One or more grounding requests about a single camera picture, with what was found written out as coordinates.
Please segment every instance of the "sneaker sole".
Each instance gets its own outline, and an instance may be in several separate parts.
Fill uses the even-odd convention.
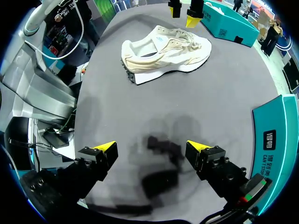
[[[121,60],[121,64],[124,67],[124,69],[126,70],[128,79],[132,83],[135,83],[136,85],[140,85],[142,83],[146,83],[146,82],[149,82],[156,78],[159,78],[162,75],[164,75],[165,73],[174,72],[174,71],[181,71],[184,73],[189,73],[189,72],[195,71],[196,69],[198,69],[200,66],[202,66],[207,61],[209,56],[210,56],[210,54],[207,57],[205,57],[204,59],[202,59],[200,62],[195,63],[195,64],[166,66],[163,68],[150,70],[145,73],[133,73],[126,67],[126,65],[124,64],[124,62],[122,60]]]

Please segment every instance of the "teal box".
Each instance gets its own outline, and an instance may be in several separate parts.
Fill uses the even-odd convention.
[[[295,95],[278,96],[253,110],[255,157],[251,177],[260,173],[272,180],[269,190],[257,203],[262,214],[280,194],[294,167],[299,136]]]
[[[206,2],[210,2],[213,7],[221,8],[224,13],[222,15],[204,4],[204,18],[201,22],[214,37],[252,47],[259,34],[257,28],[231,8],[213,1],[206,0]]]

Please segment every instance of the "qr code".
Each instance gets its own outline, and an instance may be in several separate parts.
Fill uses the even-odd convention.
[[[226,33],[227,33],[227,32],[228,32],[228,31],[225,30],[225,29],[220,29],[219,36],[226,36]]]

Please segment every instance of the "gray mat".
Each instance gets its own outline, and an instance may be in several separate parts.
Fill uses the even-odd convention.
[[[96,211],[134,220],[199,223],[222,209],[225,200],[199,180],[187,160],[181,161],[176,186],[147,197],[157,184],[142,186],[144,177],[176,170],[168,155],[147,149],[150,135],[181,145],[183,155],[187,140],[219,145],[232,162],[248,169],[249,176],[254,150],[251,111],[277,96],[254,48],[216,39],[199,24],[189,30],[208,38],[212,53],[198,70],[166,74],[137,86],[121,66],[125,40],[140,40],[157,24],[184,28],[186,11],[183,5],[179,19],[171,18],[167,4],[121,11],[92,55],[78,100],[75,147],[78,151],[115,140],[119,151],[104,182],[98,182],[86,198]],[[162,181],[171,182],[173,174],[164,173]]]

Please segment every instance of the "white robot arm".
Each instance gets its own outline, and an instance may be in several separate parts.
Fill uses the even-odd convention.
[[[26,22],[24,34],[26,36],[35,34],[47,15],[62,1],[63,0],[43,0],[42,4],[33,11]]]

